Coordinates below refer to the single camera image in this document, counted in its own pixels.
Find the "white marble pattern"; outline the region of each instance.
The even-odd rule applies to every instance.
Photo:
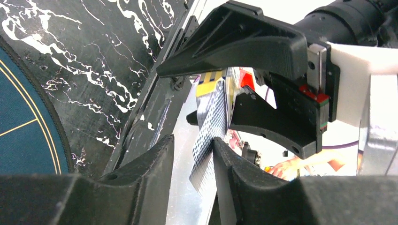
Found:
[[[67,24],[74,24],[75,31],[79,32],[82,30],[85,21],[79,20],[65,13],[64,15],[55,13],[54,11],[46,8],[41,8],[39,0],[3,0],[0,2],[0,12],[2,11],[5,15],[1,19],[1,26],[6,35],[13,41],[21,42],[22,45],[29,45],[43,55],[49,55],[52,62],[60,68],[60,70],[68,71],[70,75],[83,76],[86,80],[93,86],[101,88],[103,93],[113,100],[114,105],[122,112],[129,113],[131,111],[138,99],[139,93],[132,95],[129,89],[131,89],[132,84],[124,84],[119,81],[119,74],[112,72],[112,69],[108,66],[108,60],[106,54],[103,53],[103,46],[99,46],[96,43],[96,39],[91,40],[86,43],[81,48],[96,49],[93,55],[96,59],[93,60],[95,63],[101,64],[101,68],[90,64],[88,62],[81,61],[79,58],[78,51],[73,49],[73,46],[68,46],[65,41],[59,39],[57,33],[54,33],[52,27],[56,27],[58,24],[55,23],[55,18],[59,22]],[[126,18],[131,19],[131,23],[136,31],[136,36],[141,36],[141,44],[145,46],[146,52],[151,56],[152,60],[156,61],[156,56],[153,53],[153,49],[150,47],[149,38],[150,34],[154,33],[157,40],[157,45],[162,48],[162,43],[165,40],[165,34],[162,30],[167,29],[173,25],[175,19],[175,12],[173,11],[171,5],[166,0],[138,0],[139,10],[133,12],[129,10],[129,4],[136,4],[136,2],[130,2],[129,0],[98,0],[100,5],[103,7],[109,6],[109,3],[116,4],[120,11],[120,14]],[[101,12],[97,12],[95,8],[91,8],[88,0],[80,0],[82,11],[85,11],[90,17],[96,20],[99,26],[108,26],[107,21],[100,19]],[[153,7],[155,14],[150,13],[148,10],[150,4],[159,4],[160,7]],[[160,18],[158,15],[159,8],[163,9],[168,15],[169,20],[165,21],[164,18]],[[149,26],[145,26],[140,18],[144,18]],[[129,47],[120,40],[118,35],[114,33],[103,34],[109,41],[109,46],[120,55],[120,57],[125,58],[128,61],[132,61],[138,65],[139,69],[132,68],[129,66],[130,71],[140,79],[145,79],[148,76],[149,70],[151,68],[146,68],[143,63],[135,59],[134,54]],[[43,70],[47,70],[48,66],[43,66]],[[104,136],[102,131],[98,131],[98,135],[95,137],[96,140],[102,142],[103,144],[114,148],[116,146],[116,141],[120,137],[121,132],[121,122],[120,120],[105,112],[103,107],[90,98],[89,101],[81,100],[76,96],[70,95],[73,86],[78,86],[79,84],[71,84],[67,82],[62,77],[55,76],[49,79],[43,88],[46,90],[50,97],[53,97],[56,101],[60,101],[67,104],[74,104],[80,107],[85,107],[95,114],[99,114],[106,118],[106,121],[110,127],[114,130],[114,137]],[[110,90],[109,86],[117,86],[118,89]],[[58,87],[63,87],[62,92],[64,97],[57,99],[53,95],[53,91],[60,91]],[[152,124],[148,122],[148,129],[154,130]],[[74,155],[75,163],[83,163],[78,156]]]
[[[84,148],[82,148],[80,156],[77,156],[75,153],[72,153],[72,159],[75,162],[74,167],[76,172],[79,172],[79,167],[86,166],[87,162],[85,157],[86,157],[86,151],[84,150]]]

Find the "black plastic bracket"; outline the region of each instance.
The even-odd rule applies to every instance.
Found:
[[[252,89],[244,90],[236,97],[230,129],[267,138],[303,159],[316,153],[316,136],[301,127],[299,121],[274,109]],[[186,118],[191,125],[198,124],[196,111]]]
[[[398,224],[396,176],[279,179],[213,140],[223,225]]]
[[[307,70],[307,41],[293,25],[227,2],[213,10],[180,50],[156,68],[160,77],[252,67],[288,79]]]
[[[188,6],[196,0],[188,1]],[[166,38],[164,47],[159,52],[136,106],[131,111],[124,128],[120,133],[119,141],[108,161],[103,175],[128,164],[150,149],[160,137],[173,132],[181,107],[191,89],[191,82],[186,79],[182,90],[175,90],[171,86],[171,79],[159,79],[155,68],[158,67],[172,51],[172,47],[180,40],[178,31],[185,27],[189,18],[189,10],[183,10],[176,14],[177,20]],[[144,116],[146,121],[154,124],[155,130],[148,129],[140,118]]]
[[[171,46],[171,49],[168,53],[168,56],[173,55],[180,47],[188,40],[189,36],[197,29],[199,26],[198,20],[195,16],[191,16],[188,20],[188,23],[185,29],[180,29],[177,33],[177,39]],[[186,80],[186,76],[177,76],[172,77],[172,85],[175,90],[182,90],[184,87],[184,83]]]
[[[252,6],[252,5],[248,5],[248,4],[244,4],[242,2],[238,2],[238,1],[228,1],[227,2],[231,8],[234,8],[237,11],[246,11],[250,14],[259,16],[260,18],[264,16],[264,13],[262,11],[262,8],[260,7],[256,7],[256,6]]]
[[[289,117],[302,133],[306,133],[316,142],[316,153],[322,151],[322,133],[327,124],[321,124],[321,116],[329,115],[329,99],[324,96],[325,107],[299,90],[298,86],[287,79],[271,76],[277,111]]]
[[[0,224],[164,225],[174,136],[93,181],[80,174],[0,176]]]

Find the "purple wire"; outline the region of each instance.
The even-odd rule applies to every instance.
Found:
[[[200,79],[200,75],[198,75],[198,77],[196,77],[194,83],[198,82],[199,79]]]
[[[268,99],[269,87],[267,87],[267,91],[265,92],[265,101]]]
[[[269,93],[269,87],[267,87],[267,91],[265,92],[265,100],[266,101],[268,99],[268,93]],[[322,146],[322,149],[345,149],[345,148],[349,148],[349,147],[355,146],[358,143],[359,143],[359,141],[354,141],[354,142],[346,143],[346,144]]]
[[[322,149],[345,149],[352,146],[355,146],[359,143],[359,141],[354,141],[347,144],[339,144],[339,145],[332,145],[332,146],[322,146]]]

